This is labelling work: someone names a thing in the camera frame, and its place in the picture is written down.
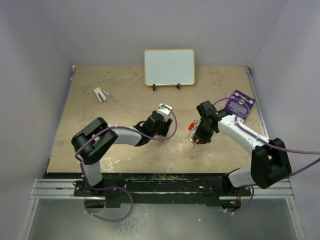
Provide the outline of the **keyring with coloured key tags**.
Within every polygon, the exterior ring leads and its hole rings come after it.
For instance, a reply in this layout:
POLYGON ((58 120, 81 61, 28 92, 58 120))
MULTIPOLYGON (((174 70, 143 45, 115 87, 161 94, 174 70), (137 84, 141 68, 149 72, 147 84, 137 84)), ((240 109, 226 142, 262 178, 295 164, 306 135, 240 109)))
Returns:
POLYGON ((196 147, 196 143, 195 143, 193 137, 194 137, 194 134, 195 134, 196 130, 198 129, 198 126, 199 126, 200 123, 201 123, 201 121, 196 119, 188 127, 188 131, 189 131, 188 139, 192 143, 192 148, 193 149, 195 149, 195 147, 196 147))

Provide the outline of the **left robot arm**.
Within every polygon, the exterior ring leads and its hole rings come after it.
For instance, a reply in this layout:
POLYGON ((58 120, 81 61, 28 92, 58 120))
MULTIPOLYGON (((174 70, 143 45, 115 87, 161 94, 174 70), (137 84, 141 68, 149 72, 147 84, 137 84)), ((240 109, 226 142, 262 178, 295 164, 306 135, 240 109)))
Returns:
POLYGON ((71 139, 75 157, 80 162, 80 168, 87 180, 85 190, 91 196, 98 196, 103 191, 103 176, 100 160, 113 145, 129 145, 140 147, 150 140, 165 141, 174 134, 167 136, 170 126, 177 118, 172 108, 160 105, 145 121, 140 121, 131 127, 107 123, 98 117, 79 131, 71 139))

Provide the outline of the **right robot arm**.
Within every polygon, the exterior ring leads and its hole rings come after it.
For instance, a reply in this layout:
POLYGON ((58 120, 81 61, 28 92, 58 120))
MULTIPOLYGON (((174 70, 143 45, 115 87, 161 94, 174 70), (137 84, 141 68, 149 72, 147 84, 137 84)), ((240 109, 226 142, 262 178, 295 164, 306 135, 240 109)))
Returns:
POLYGON ((241 123, 239 117, 226 109, 217 110, 208 100, 196 109, 200 123, 192 137, 194 144, 210 143, 214 134, 222 133, 251 155, 250 167, 233 170, 222 177, 222 190, 226 195, 235 195, 243 186, 267 189, 291 175, 291 164, 281 139, 259 135, 241 123))

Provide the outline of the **purple card package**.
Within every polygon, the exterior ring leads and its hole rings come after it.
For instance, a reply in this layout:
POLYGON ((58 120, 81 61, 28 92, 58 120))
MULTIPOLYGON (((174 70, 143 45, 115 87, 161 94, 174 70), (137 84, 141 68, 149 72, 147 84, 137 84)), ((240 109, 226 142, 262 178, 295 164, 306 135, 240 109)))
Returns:
POLYGON ((228 95, 228 97, 234 100, 228 99, 224 108, 233 115, 239 115, 240 122, 244 123, 254 107, 256 100, 237 89, 232 95, 228 95))

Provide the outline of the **small whiteboard on stand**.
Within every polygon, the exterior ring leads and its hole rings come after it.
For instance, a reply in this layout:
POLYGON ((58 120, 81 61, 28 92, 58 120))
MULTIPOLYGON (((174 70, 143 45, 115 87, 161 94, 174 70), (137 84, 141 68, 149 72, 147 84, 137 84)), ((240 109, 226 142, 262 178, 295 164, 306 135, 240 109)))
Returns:
POLYGON ((192 86, 196 82, 195 51, 185 49, 147 49, 144 58, 144 84, 152 87, 192 86))

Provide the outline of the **yellow tipped pen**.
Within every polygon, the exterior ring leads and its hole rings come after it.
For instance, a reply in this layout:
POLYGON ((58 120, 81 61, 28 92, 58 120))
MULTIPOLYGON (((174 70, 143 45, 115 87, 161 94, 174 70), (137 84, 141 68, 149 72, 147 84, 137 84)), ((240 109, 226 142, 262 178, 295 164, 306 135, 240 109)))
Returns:
POLYGON ((109 98, 111 98, 113 101, 116 101, 116 98, 113 97, 110 93, 108 93, 106 90, 104 90, 102 87, 100 87, 100 90, 107 95, 109 98))

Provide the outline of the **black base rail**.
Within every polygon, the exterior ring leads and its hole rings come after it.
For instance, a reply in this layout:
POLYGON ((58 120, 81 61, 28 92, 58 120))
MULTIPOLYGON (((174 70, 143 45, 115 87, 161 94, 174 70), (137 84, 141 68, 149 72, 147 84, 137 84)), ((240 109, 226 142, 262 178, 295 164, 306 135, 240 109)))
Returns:
POLYGON ((89 188, 80 173, 46 173, 57 190, 71 190, 90 208, 119 208, 121 204, 205 205, 239 209, 242 198, 252 198, 248 186, 225 183, 222 173, 103 173, 102 183, 89 188))

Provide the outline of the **aluminium frame rail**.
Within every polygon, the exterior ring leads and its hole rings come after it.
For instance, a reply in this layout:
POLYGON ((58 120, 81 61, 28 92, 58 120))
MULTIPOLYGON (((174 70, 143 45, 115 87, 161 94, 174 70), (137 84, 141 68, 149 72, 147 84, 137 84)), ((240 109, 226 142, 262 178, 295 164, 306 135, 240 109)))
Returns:
POLYGON ((36 179, 30 199, 74 199, 75 179, 36 179))

